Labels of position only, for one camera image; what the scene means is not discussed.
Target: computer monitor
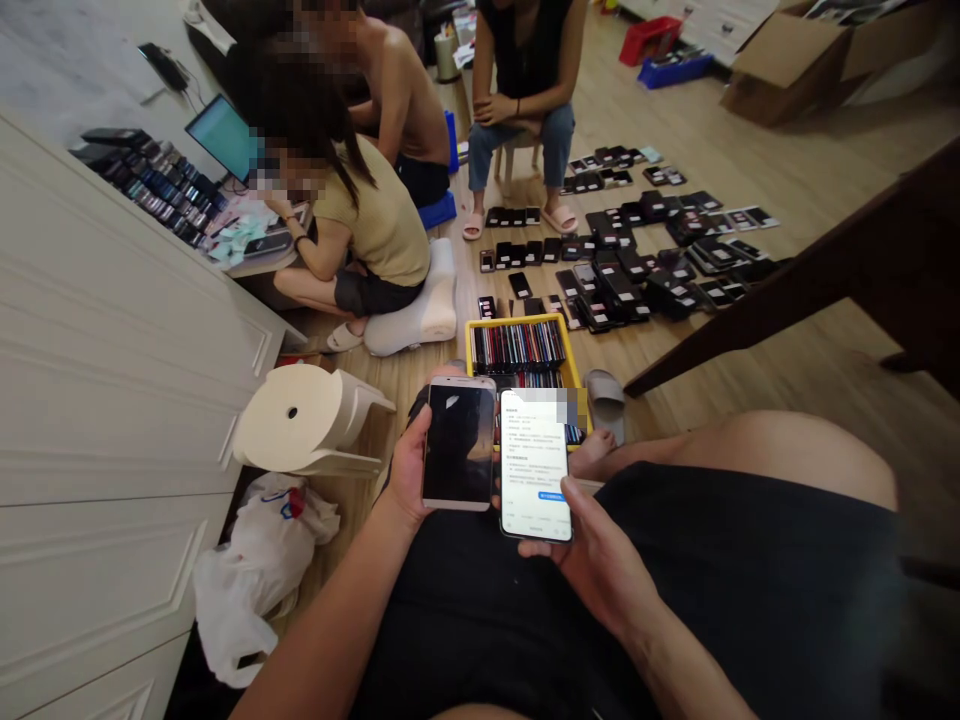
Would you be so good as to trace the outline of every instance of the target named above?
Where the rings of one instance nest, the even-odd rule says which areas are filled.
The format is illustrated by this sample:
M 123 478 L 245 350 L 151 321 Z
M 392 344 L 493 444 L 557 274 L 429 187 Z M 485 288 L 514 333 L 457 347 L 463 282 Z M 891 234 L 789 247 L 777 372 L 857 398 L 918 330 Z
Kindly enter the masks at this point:
M 223 95 L 217 95 L 185 128 L 243 184 L 256 167 L 260 141 Z

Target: black shorts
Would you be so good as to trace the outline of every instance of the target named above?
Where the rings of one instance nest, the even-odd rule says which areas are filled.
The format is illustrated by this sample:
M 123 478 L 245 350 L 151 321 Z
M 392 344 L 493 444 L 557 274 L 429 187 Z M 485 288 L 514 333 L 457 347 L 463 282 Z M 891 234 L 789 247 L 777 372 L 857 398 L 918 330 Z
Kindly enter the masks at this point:
M 596 497 L 759 717 L 881 715 L 902 592 L 893 513 L 782 480 L 649 463 Z M 550 560 L 517 554 L 493 510 L 423 523 L 352 716 L 425 718 L 467 702 L 530 718 L 659 717 L 613 637 Z
M 394 167 L 418 208 L 440 202 L 450 188 L 450 168 L 446 165 L 414 160 L 401 153 Z
M 361 318 L 403 310 L 417 299 L 421 290 L 423 283 L 406 287 L 381 280 L 369 270 L 367 275 L 352 270 L 340 270 L 337 273 L 333 297 L 338 308 L 348 310 Z

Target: hand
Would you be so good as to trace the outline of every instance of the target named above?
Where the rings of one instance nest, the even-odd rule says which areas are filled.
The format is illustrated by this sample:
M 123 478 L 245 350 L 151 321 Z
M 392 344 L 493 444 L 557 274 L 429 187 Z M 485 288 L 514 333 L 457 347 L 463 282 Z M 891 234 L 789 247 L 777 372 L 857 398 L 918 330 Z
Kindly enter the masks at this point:
M 293 205 L 290 204 L 287 196 L 282 193 L 276 193 L 264 198 L 263 204 L 273 210 L 281 218 L 288 218 L 294 214 Z
M 433 510 L 423 505 L 423 449 L 433 411 L 424 405 L 393 448 L 390 484 L 383 494 L 419 525 Z
M 518 551 L 551 558 L 591 614 L 629 651 L 666 606 L 630 538 L 600 503 L 573 478 L 563 478 L 561 488 L 573 515 L 573 542 L 523 540 Z
M 502 123 L 516 116 L 517 101 L 497 93 L 473 104 L 473 119 L 484 127 Z

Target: beige t-shirt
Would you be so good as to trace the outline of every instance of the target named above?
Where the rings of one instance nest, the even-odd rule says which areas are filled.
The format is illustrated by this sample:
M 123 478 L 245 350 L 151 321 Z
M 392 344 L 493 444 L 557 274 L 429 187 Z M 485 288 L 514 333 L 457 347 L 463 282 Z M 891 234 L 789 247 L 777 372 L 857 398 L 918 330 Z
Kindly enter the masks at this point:
M 314 217 L 336 220 L 350 228 L 354 256 L 382 280 L 403 287 L 419 285 L 430 269 L 427 231 L 410 193 L 387 159 L 364 138 L 358 137 L 357 142 L 377 187 L 346 166 L 357 186 L 358 211 L 343 181 L 331 170 L 313 204 Z

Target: person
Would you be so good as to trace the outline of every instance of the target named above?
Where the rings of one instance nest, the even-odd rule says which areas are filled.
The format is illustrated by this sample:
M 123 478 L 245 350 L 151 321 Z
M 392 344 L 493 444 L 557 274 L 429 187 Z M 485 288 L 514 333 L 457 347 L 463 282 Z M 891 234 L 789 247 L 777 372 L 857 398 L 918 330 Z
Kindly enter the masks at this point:
M 570 100 L 580 72 L 587 0 L 479 0 L 477 10 L 469 149 L 473 213 L 463 237 L 476 240 L 483 232 L 494 150 L 524 130 L 543 144 L 543 219 L 558 233 L 576 232 L 577 219 L 561 204 L 560 191 L 573 140 Z M 497 92 L 491 95 L 494 58 Z
M 234 720 L 880 715 L 894 479 L 845 431 L 773 411 L 620 448 L 598 430 L 562 480 L 572 543 L 518 546 L 496 509 L 424 508 L 425 392 L 410 417 Z
M 326 343 L 326 351 L 342 352 L 363 342 L 370 315 L 396 312 L 417 298 L 430 245 L 390 164 L 357 136 L 330 78 L 305 58 L 276 46 L 234 45 L 227 65 L 231 97 L 279 161 L 281 179 L 314 198 L 316 242 L 286 196 L 266 200 L 286 221 L 306 265 L 277 271 L 274 285 L 303 305 L 350 318 Z M 304 87 L 312 88 L 309 96 Z M 353 262 L 341 268 L 347 250 Z
M 380 126 L 372 141 L 396 168 L 418 208 L 450 187 L 450 136 L 440 96 L 410 39 L 367 17 L 357 0 L 296 0 L 297 19 L 319 39 L 332 65 L 360 68 L 371 99 L 350 108 L 360 128 Z

